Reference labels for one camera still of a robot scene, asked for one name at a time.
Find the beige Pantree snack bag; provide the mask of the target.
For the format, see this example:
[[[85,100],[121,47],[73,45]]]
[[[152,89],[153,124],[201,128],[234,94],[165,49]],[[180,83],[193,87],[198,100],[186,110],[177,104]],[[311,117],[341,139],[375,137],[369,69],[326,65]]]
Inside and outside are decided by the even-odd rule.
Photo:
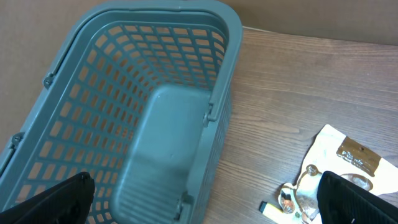
[[[327,124],[304,157],[296,183],[285,183],[280,190],[280,223],[322,222],[317,191],[326,171],[374,195],[397,192],[396,166]]]

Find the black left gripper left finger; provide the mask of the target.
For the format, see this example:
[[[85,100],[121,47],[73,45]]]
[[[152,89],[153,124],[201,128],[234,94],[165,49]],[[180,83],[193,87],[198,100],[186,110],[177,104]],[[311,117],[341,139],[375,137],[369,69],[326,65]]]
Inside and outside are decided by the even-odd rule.
[[[84,223],[90,212],[95,182],[80,172],[15,207],[1,212],[1,224]]]

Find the yellow and blue bar packet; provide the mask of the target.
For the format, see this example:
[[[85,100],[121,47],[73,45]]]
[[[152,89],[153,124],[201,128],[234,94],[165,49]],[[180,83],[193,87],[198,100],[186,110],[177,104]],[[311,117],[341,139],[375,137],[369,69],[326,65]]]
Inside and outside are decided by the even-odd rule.
[[[282,210],[268,202],[262,201],[259,206],[259,211],[273,222],[282,223],[284,220],[284,213]]]

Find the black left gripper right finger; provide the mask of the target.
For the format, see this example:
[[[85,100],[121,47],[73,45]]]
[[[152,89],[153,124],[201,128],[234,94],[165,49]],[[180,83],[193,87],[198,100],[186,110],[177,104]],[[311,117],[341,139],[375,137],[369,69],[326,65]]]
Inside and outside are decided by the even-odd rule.
[[[323,224],[397,224],[397,207],[330,171],[317,200]]]

